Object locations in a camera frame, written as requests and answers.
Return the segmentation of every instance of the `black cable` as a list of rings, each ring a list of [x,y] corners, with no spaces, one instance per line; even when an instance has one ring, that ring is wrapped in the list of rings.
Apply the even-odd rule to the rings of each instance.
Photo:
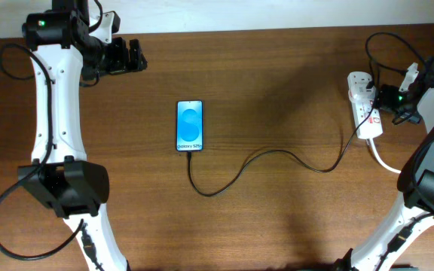
[[[80,82],[80,87],[95,87],[99,83],[99,72],[96,73],[96,79],[93,84],[87,84],[84,82]]]
[[[420,62],[423,63],[425,69],[427,70],[425,59],[416,51],[416,49],[414,49],[414,47],[411,46],[411,44],[409,44],[404,38],[400,37],[397,34],[389,33],[389,32],[376,32],[373,35],[370,35],[368,37],[368,39],[366,39],[366,43],[365,43],[366,54],[368,55],[369,59],[372,62],[376,63],[376,65],[380,66],[383,69],[388,69],[388,70],[393,71],[393,72],[398,72],[399,74],[401,74],[403,76],[405,76],[406,73],[408,72],[408,70],[396,69],[396,68],[389,67],[388,65],[381,64],[371,55],[371,53],[369,53],[369,47],[368,47],[369,42],[371,39],[373,39],[373,37],[375,37],[377,35],[388,35],[388,36],[394,37],[394,38],[398,39],[399,41],[401,41],[420,60]]]
[[[99,25],[102,23],[102,19],[103,19],[103,7],[102,7],[102,4],[100,4],[98,0],[95,0],[95,4],[99,8],[99,18],[98,18],[98,22],[96,22],[94,25],[92,25],[92,26],[90,26],[88,28],[88,32],[89,33],[97,30],[99,28]]]
[[[406,227],[403,227],[388,243],[387,250],[380,256],[380,262],[378,263],[374,271],[379,271],[384,264],[384,261],[390,253],[397,252],[408,240],[408,237],[413,233],[413,228],[416,224],[420,223],[425,218],[434,216],[433,213],[421,215],[418,218],[414,218],[413,221]]]
[[[402,114],[400,114],[399,116],[394,117],[394,118],[391,120],[391,123],[392,123],[393,125],[400,125],[400,124],[403,124],[403,123],[405,123],[406,121],[408,121],[409,119],[411,119],[411,118],[414,116],[414,114],[415,114],[416,112],[417,112],[416,110],[414,110],[414,111],[412,111],[412,112],[404,111],[404,112],[403,112]]]
[[[14,78],[14,76],[7,73],[5,68],[2,65],[3,53],[8,48],[17,48],[19,50],[22,50],[25,54],[27,54],[29,57],[31,57],[31,59],[33,59],[38,64],[40,69],[43,71],[44,78],[47,82],[46,86],[47,86],[48,142],[46,145],[46,154],[44,155],[43,160],[28,175],[21,178],[17,183],[11,185],[7,190],[5,190],[0,195],[0,205],[1,205],[2,201],[7,196],[9,196],[9,194],[13,193],[17,188],[23,186],[32,176],[38,174],[41,171],[43,166],[46,164],[46,162],[50,158],[51,150],[53,149],[53,114],[52,114],[52,110],[51,110],[52,109],[52,102],[51,102],[51,84],[52,83],[50,83],[51,82],[50,75],[48,74],[48,71],[44,67],[43,63],[38,59],[38,57],[35,56],[34,53],[32,53],[31,51],[29,51],[25,47],[18,45],[18,44],[6,44],[0,49],[0,68],[1,68],[2,72],[5,73],[6,75],[8,75],[10,78]],[[58,251],[65,248],[66,245],[68,245],[75,238],[75,236],[77,235],[77,233],[81,229],[82,225],[83,225],[83,220],[80,221],[80,224],[78,225],[78,228],[76,229],[76,231],[65,242],[63,242],[57,248],[55,248],[49,252],[43,253],[43,254],[38,254],[38,255],[34,255],[34,256],[25,256],[25,255],[16,254],[16,253],[13,253],[12,251],[9,251],[1,243],[0,243],[0,252],[5,254],[6,256],[12,257],[13,259],[16,259],[16,260],[40,260],[40,259],[44,259],[46,257],[50,257],[53,254],[56,254]]]
[[[96,259],[96,247],[93,241],[91,240],[91,236],[87,233],[87,224],[83,224],[81,228],[81,242],[83,243],[84,253],[90,258],[91,262],[95,265],[95,269],[99,271],[105,271],[100,263],[98,263],[98,259]]]
[[[189,151],[187,152],[187,161],[188,161],[188,165],[187,165],[187,173],[188,173],[188,180],[190,181],[190,184],[192,185],[192,187],[194,188],[194,190],[200,194],[201,196],[207,196],[207,197],[211,197],[211,196],[217,196],[220,193],[226,191],[232,184],[234,184],[239,178],[240,176],[244,173],[244,171],[246,170],[247,166],[249,166],[252,162],[256,161],[258,158],[266,155],[266,154],[275,154],[275,153],[284,153],[284,154],[289,154],[291,155],[294,159],[296,159],[303,167],[305,167],[306,169],[310,169],[314,172],[318,172],[318,173],[327,173],[327,172],[331,172],[333,170],[336,169],[336,167],[338,166],[338,164],[340,163],[340,161],[343,159],[344,154],[346,153],[347,149],[349,148],[352,140],[354,139],[355,134],[357,133],[358,129],[361,127],[361,125],[364,124],[364,122],[366,122],[369,117],[371,116],[371,113],[373,112],[374,109],[374,105],[376,104],[376,100],[373,102],[373,108],[371,109],[371,112],[369,112],[369,115],[357,126],[357,128],[354,129],[353,134],[351,135],[350,139],[348,140],[346,146],[344,147],[343,151],[339,154],[338,158],[336,159],[336,162],[334,163],[334,165],[332,165],[330,168],[328,169],[315,169],[312,166],[307,165],[303,160],[301,160],[297,155],[293,154],[291,151],[287,151],[287,150],[270,150],[270,151],[265,151],[263,153],[260,153],[256,156],[254,156],[251,160],[249,160],[247,163],[245,163],[242,168],[240,168],[239,172],[237,173],[237,175],[235,176],[235,178],[230,181],[227,185],[225,185],[223,188],[217,190],[216,192],[212,192],[212,193],[204,193],[202,191],[200,191],[197,186],[195,185],[194,181],[192,180],[192,175],[191,175],[191,159],[192,159],[192,153]]]
[[[380,70],[380,66],[377,65],[376,66],[377,77],[376,77],[376,81],[375,81],[374,80],[373,61],[370,59],[368,64],[369,64],[369,71],[371,72],[371,83],[376,88],[376,96],[375,96],[374,101],[373,101],[373,107],[379,108],[379,107],[381,107],[381,86],[380,86],[381,70]]]

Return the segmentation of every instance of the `phone screen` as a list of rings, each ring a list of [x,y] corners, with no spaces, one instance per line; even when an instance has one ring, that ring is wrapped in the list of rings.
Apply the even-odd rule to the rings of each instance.
[[[203,147],[202,101],[177,103],[177,151],[200,151]]]

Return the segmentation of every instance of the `black wire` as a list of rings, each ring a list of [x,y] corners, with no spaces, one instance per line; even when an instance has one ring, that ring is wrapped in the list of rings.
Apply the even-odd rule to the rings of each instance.
[[[192,185],[192,187],[194,188],[194,190],[200,194],[201,196],[207,196],[207,197],[211,197],[211,196],[217,196],[220,193],[226,191],[232,184],[234,184],[239,178],[240,176],[244,173],[244,171],[246,170],[247,166],[249,166],[252,162],[256,161],[258,158],[266,155],[266,154],[275,154],[275,153],[284,153],[284,154],[289,154],[291,155],[294,159],[296,159],[303,167],[305,167],[306,169],[310,169],[314,172],[318,172],[318,173],[327,173],[327,172],[331,172],[333,170],[336,169],[336,167],[338,166],[338,164],[340,163],[340,161],[343,159],[344,154],[346,153],[347,149],[349,148],[355,134],[357,133],[358,129],[361,127],[361,125],[364,124],[364,122],[366,122],[369,117],[371,116],[371,113],[373,112],[374,109],[374,104],[376,104],[376,100],[373,102],[373,108],[371,109],[371,112],[369,112],[369,115],[357,126],[357,128],[354,129],[353,134],[351,135],[350,139],[348,140],[346,146],[344,147],[343,151],[339,154],[338,158],[336,159],[336,162],[334,163],[334,165],[332,165],[330,168],[328,169],[315,169],[312,166],[307,165],[303,160],[301,160],[297,155],[293,154],[291,151],[287,151],[287,150],[270,150],[270,151],[265,151],[263,153],[260,153],[258,155],[256,155],[255,157],[253,157],[251,160],[249,160],[247,163],[245,163],[242,168],[240,168],[239,172],[237,173],[237,175],[235,176],[235,178],[230,181],[227,185],[225,185],[223,188],[217,190],[216,192],[212,192],[212,193],[204,193],[202,191],[200,191],[197,186],[195,185],[194,181],[192,180],[192,175],[191,175],[191,159],[192,159],[192,153],[189,151],[187,153],[187,161],[188,161],[188,165],[187,165],[187,174],[188,174],[188,180],[190,181],[190,184]]]
[[[413,188],[416,190],[418,196],[420,199],[425,203],[425,205],[434,211],[434,204],[427,199],[423,193],[421,192],[421,188],[418,186],[417,180],[416,180],[416,173],[418,170],[418,163],[417,161],[421,161],[423,155],[428,151],[429,146],[434,142],[434,138],[429,140],[426,144],[422,145],[416,154],[413,157],[413,165],[411,167],[411,183],[413,184]]]
[[[95,269],[99,271],[105,271],[100,263],[98,263],[98,259],[96,258],[96,247],[91,239],[91,236],[87,232],[87,224],[83,224],[81,228],[81,243],[83,244],[84,253],[91,260],[91,262],[95,265]]]
[[[92,26],[90,26],[88,28],[88,32],[89,33],[97,30],[99,28],[99,25],[102,23],[102,19],[103,19],[103,7],[102,7],[102,4],[100,4],[98,0],[95,0],[95,4],[99,8],[99,18],[98,18],[98,22],[96,22],[94,25],[92,25]]]
[[[381,100],[381,87],[380,87],[381,70],[380,70],[380,66],[377,65],[376,66],[377,78],[375,81],[374,80],[373,61],[370,59],[368,64],[369,64],[369,71],[371,72],[371,81],[373,82],[374,87],[376,88],[376,96],[375,96],[374,101],[373,101],[373,107],[379,108],[381,106],[381,101],[380,101]]]
[[[408,121],[409,119],[411,119],[413,116],[414,116],[414,114],[416,114],[416,110],[415,111],[412,111],[412,112],[408,112],[408,111],[404,111],[402,114],[400,114],[398,117],[394,117],[392,120],[391,120],[391,123],[393,124],[393,125],[400,125],[400,124],[403,124],[403,123],[405,123],[406,121]]]
[[[368,39],[366,39],[366,43],[365,43],[366,54],[368,55],[369,59],[372,62],[376,63],[376,65],[380,66],[383,69],[388,69],[390,71],[398,72],[399,74],[401,74],[403,76],[405,76],[406,73],[408,72],[408,70],[396,69],[396,68],[389,67],[388,65],[381,64],[371,55],[371,53],[369,53],[369,47],[368,47],[369,42],[371,39],[373,39],[373,37],[375,37],[377,35],[388,35],[388,36],[394,37],[394,38],[398,39],[399,41],[401,41],[420,60],[420,62],[423,63],[425,69],[427,69],[424,58],[416,51],[416,49],[413,48],[413,46],[411,46],[411,44],[409,44],[404,38],[400,37],[399,35],[394,34],[394,33],[389,33],[389,32],[376,32],[373,35],[370,35],[368,37]]]
[[[93,84],[87,84],[84,82],[80,82],[80,87],[95,87],[99,83],[99,72],[96,73],[96,79]]]
[[[388,257],[388,255],[390,254],[389,251],[384,252],[383,255],[381,255],[380,257],[380,263],[377,265],[376,269],[374,271],[379,271],[381,269],[381,267],[383,266],[384,261],[386,260],[386,258]]]
[[[416,224],[420,223],[420,221],[422,221],[422,220],[425,219],[425,218],[432,217],[432,216],[434,216],[433,213],[428,213],[428,214],[425,214],[425,215],[421,215],[421,216],[419,216],[418,218],[414,218],[413,221],[412,221],[408,226],[406,226],[406,227],[407,227],[408,229],[410,229],[410,230],[413,230],[414,226],[415,226]],[[381,267],[382,267],[383,264],[384,264],[384,261],[386,260],[386,258],[388,257],[388,255],[389,255],[390,253],[391,253],[391,251],[390,251],[390,246],[389,246],[389,244],[388,244],[388,247],[387,247],[386,252],[384,252],[384,254],[381,255],[381,257],[380,257],[380,262],[378,263],[378,265],[377,265],[377,267],[376,267],[376,269],[375,269],[374,271],[379,271],[379,270],[381,269]]]
[[[47,142],[47,145],[46,145],[46,154],[44,155],[43,160],[28,175],[26,175],[23,178],[21,178],[17,183],[11,185],[7,190],[5,190],[0,195],[0,205],[1,205],[2,201],[7,196],[9,196],[9,194],[13,193],[17,188],[23,186],[32,176],[38,174],[41,171],[41,169],[43,168],[43,166],[46,164],[46,162],[50,158],[51,150],[53,149],[53,113],[52,113],[52,110],[51,110],[52,109],[52,102],[51,102],[51,100],[52,100],[52,97],[51,97],[51,84],[52,83],[51,83],[50,75],[48,74],[48,71],[44,67],[43,63],[38,59],[38,57],[35,56],[34,53],[32,53],[31,51],[29,51],[25,47],[23,47],[21,45],[18,45],[18,44],[6,44],[6,45],[4,45],[0,49],[0,68],[1,68],[2,72],[5,73],[6,75],[8,75],[10,78],[14,78],[14,76],[8,74],[6,72],[6,70],[4,69],[3,65],[2,65],[2,56],[3,56],[3,53],[8,48],[17,48],[19,50],[22,50],[25,54],[27,54],[29,57],[31,57],[36,62],[36,64],[38,64],[38,66],[40,67],[40,69],[43,71],[44,78],[45,78],[45,80],[47,82],[46,86],[47,86],[48,142]],[[51,255],[56,254],[58,251],[60,251],[63,248],[65,248],[66,245],[68,245],[75,238],[75,236],[78,234],[78,232],[79,232],[79,230],[81,229],[82,226],[83,226],[83,220],[80,221],[80,224],[78,225],[78,228],[76,229],[76,231],[65,242],[63,242],[57,248],[55,248],[55,249],[53,249],[53,250],[51,250],[49,252],[43,253],[43,254],[38,254],[38,255],[34,255],[34,256],[25,256],[25,255],[16,254],[16,253],[13,253],[12,251],[9,251],[1,243],[0,243],[0,252],[2,252],[3,254],[5,254],[6,256],[12,257],[13,259],[16,259],[16,260],[41,260],[41,259],[44,259],[46,257],[50,257]]]
[[[9,73],[6,69],[5,69],[5,67],[3,66],[3,53],[5,52],[5,47],[3,46],[1,49],[0,49],[0,71],[2,72],[2,73],[4,73],[5,75],[7,75],[9,78],[12,78],[12,79],[14,79],[14,80],[22,80],[22,81],[24,81],[24,80],[29,80],[29,79],[33,79],[35,76],[34,75],[30,75],[30,76],[26,76],[26,77],[24,77],[24,78],[20,78],[20,77],[17,77],[17,76],[14,76],[14,75],[12,75],[11,73]]]

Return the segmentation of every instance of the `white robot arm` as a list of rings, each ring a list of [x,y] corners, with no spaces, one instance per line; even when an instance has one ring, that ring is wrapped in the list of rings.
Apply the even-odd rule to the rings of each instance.
[[[423,118],[426,131],[434,132],[434,88],[429,88],[421,96],[417,111]],[[417,179],[425,170],[434,172],[434,155],[425,156],[420,163],[426,168],[416,172]],[[407,174],[409,170],[400,175],[401,182],[407,178]],[[400,183],[399,189],[401,192],[388,215],[373,234],[350,253],[347,263],[349,270],[389,270],[421,233],[434,226],[434,215],[430,214],[427,208],[423,208],[423,203],[417,202],[416,197],[411,199],[412,192],[406,190],[402,184],[400,187]]]
[[[100,15],[93,26],[87,0],[53,0],[52,10],[30,14],[23,25],[26,45],[32,52],[22,50],[32,57],[36,82],[35,147],[32,165],[21,166],[19,181],[0,196],[1,203],[23,186],[43,206],[53,209],[57,217],[64,218],[74,234],[45,254],[18,255],[1,243],[0,251],[18,260],[38,260],[77,238],[89,270],[128,271],[130,267],[117,247],[106,211],[108,173],[103,166],[86,161],[78,97],[80,77],[97,83],[104,75],[140,72],[146,69],[147,62],[138,40],[130,41],[128,50],[124,39],[112,38],[120,18],[115,12],[103,13],[101,4],[95,2]]]

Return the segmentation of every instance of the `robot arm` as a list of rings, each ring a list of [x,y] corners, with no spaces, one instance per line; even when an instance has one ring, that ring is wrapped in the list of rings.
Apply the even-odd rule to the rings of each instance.
[[[47,82],[33,61],[37,93],[37,132],[31,166],[18,169],[20,177],[33,170],[46,154],[48,143],[47,84],[51,84],[53,149],[42,174],[23,186],[41,204],[53,209],[76,231],[90,270],[130,270],[116,244],[106,211],[109,177],[103,166],[88,163],[81,139],[79,81],[146,68],[138,40],[112,38],[120,19],[115,12],[102,14],[99,27],[90,33],[87,1],[53,0],[53,10],[30,14],[23,25],[26,45],[50,75]]]
[[[434,58],[429,61],[428,66],[434,68]],[[402,86],[398,88],[383,85],[384,90],[380,97],[381,107],[385,111],[391,109],[394,112],[409,107],[418,98],[417,117],[410,121],[416,123],[420,119],[424,120],[429,133],[424,142],[429,142],[434,138],[434,72],[426,72],[421,75],[418,84],[414,85],[415,89],[408,92],[408,88],[418,77],[417,64],[414,63],[408,69]],[[399,176],[400,193],[390,213],[364,243],[336,262],[335,270],[389,270],[422,232],[434,226],[434,212],[422,201],[421,195],[417,193],[418,188],[411,183],[411,175],[415,174],[417,186],[421,192],[425,191],[426,198],[431,199],[434,204],[434,143],[422,160],[415,161],[414,158],[415,155],[407,162]],[[413,172],[412,166],[415,163],[419,163],[419,167]]]

